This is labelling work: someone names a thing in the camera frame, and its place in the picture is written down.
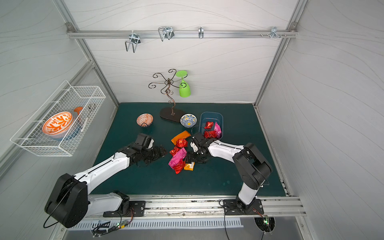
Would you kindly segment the large pink tea bag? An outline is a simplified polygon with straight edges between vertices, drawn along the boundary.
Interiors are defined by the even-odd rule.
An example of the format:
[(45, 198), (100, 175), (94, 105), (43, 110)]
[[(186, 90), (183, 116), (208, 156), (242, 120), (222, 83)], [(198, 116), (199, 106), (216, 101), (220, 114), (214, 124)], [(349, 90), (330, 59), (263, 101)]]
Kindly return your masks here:
[(169, 166), (176, 170), (185, 164), (185, 158), (187, 156), (187, 151), (185, 148), (180, 149), (170, 160)]

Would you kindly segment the yellow tea bag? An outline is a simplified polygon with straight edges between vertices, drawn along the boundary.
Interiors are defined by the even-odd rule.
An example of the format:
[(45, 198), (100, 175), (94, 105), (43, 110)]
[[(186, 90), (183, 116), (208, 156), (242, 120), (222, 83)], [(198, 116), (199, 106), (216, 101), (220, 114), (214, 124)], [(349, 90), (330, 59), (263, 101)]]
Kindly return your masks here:
[(194, 167), (195, 167), (195, 162), (192, 162), (192, 163), (189, 163), (189, 164), (185, 164), (184, 170), (185, 171), (193, 171)]

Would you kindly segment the small red tea bag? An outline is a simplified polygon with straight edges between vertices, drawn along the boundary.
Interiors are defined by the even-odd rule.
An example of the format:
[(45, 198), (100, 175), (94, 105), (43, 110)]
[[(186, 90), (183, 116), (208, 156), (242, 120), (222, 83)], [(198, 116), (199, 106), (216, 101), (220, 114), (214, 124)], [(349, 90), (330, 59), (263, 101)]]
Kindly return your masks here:
[(217, 132), (216, 131), (205, 131), (204, 137), (206, 139), (216, 139), (217, 138)]

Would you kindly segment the red orange tea bag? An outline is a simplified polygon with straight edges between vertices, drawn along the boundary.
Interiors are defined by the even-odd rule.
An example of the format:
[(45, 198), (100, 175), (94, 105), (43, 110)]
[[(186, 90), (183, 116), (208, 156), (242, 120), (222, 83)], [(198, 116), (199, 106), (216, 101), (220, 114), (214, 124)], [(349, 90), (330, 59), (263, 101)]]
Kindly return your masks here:
[(188, 146), (188, 141), (186, 139), (178, 139), (176, 142), (176, 147), (179, 149), (186, 148)]

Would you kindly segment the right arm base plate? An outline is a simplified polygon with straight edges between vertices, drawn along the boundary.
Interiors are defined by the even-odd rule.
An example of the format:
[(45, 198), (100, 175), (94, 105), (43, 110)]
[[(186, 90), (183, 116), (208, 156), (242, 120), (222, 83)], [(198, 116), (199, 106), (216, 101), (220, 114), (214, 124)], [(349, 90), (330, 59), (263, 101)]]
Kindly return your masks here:
[(249, 205), (237, 199), (220, 200), (220, 206), (228, 216), (260, 216), (264, 215), (264, 208), (260, 199), (254, 198)]

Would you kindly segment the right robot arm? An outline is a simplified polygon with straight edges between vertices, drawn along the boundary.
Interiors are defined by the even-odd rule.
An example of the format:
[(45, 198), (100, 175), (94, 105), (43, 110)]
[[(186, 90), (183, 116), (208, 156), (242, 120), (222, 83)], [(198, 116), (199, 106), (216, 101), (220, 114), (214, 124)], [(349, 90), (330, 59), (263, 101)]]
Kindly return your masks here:
[(207, 139), (201, 133), (193, 135), (190, 143), (192, 151), (187, 153), (187, 161), (205, 163), (210, 158), (220, 158), (233, 163), (243, 181), (237, 195), (237, 206), (247, 211), (256, 200), (257, 193), (273, 172), (271, 164), (252, 143), (231, 145), (218, 139)]

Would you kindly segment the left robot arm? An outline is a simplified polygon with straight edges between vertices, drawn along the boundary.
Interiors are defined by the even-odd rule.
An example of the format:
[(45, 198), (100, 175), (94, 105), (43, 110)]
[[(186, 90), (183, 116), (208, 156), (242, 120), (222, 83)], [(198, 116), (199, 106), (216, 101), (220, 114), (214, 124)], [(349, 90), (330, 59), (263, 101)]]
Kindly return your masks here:
[(45, 205), (45, 213), (66, 228), (77, 225), (88, 216), (113, 213), (129, 214), (130, 198), (119, 191), (93, 195), (92, 191), (115, 174), (138, 162), (149, 164), (166, 155), (162, 146), (137, 148), (125, 146), (105, 161), (75, 175), (63, 174), (58, 178)]

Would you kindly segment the blue plastic storage box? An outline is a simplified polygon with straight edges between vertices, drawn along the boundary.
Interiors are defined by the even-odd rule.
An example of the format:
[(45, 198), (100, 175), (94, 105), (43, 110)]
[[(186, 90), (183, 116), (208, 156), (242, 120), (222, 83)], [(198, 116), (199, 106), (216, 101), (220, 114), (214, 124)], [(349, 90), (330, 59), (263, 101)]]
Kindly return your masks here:
[(215, 132), (216, 138), (221, 139), (224, 131), (224, 117), (217, 112), (203, 112), (200, 117), (199, 132)]

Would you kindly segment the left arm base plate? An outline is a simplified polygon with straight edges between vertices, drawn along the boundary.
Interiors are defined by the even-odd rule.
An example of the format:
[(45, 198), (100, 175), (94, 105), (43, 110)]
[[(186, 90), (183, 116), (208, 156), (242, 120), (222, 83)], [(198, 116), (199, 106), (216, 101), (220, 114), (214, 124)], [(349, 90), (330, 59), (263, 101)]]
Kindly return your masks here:
[(145, 214), (145, 201), (129, 201), (123, 202), (121, 206), (114, 212), (104, 212), (104, 218), (119, 217), (143, 217)]

